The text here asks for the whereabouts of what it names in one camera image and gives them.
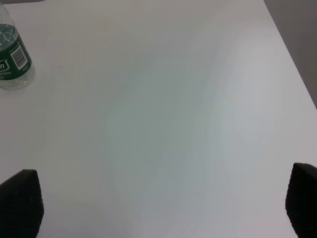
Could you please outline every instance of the water bottle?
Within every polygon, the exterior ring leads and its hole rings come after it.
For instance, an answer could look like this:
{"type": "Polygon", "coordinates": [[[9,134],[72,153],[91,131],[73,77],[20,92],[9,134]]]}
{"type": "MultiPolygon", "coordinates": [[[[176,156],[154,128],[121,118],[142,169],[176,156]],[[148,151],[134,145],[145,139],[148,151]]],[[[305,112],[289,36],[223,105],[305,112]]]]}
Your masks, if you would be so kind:
{"type": "Polygon", "coordinates": [[[16,90],[34,76],[32,61],[8,11],[0,3],[0,87],[16,90]]]}

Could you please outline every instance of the white tabletop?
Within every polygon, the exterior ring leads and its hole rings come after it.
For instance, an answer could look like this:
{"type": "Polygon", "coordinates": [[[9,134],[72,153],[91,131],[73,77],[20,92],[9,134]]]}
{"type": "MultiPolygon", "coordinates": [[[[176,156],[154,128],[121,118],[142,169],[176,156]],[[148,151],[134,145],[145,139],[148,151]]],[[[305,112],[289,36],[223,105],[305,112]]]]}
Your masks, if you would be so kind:
{"type": "Polygon", "coordinates": [[[262,0],[7,6],[34,61],[0,92],[0,181],[37,169],[39,238],[295,238],[317,112],[262,0]]]}

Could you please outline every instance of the gray floor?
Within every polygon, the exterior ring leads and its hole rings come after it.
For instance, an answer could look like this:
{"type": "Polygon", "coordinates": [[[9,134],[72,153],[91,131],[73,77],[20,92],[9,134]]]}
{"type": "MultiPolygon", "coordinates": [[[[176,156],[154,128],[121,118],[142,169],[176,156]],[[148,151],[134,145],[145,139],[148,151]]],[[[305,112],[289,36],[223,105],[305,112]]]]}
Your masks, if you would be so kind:
{"type": "Polygon", "coordinates": [[[264,1],[317,107],[317,1],[264,1]]]}

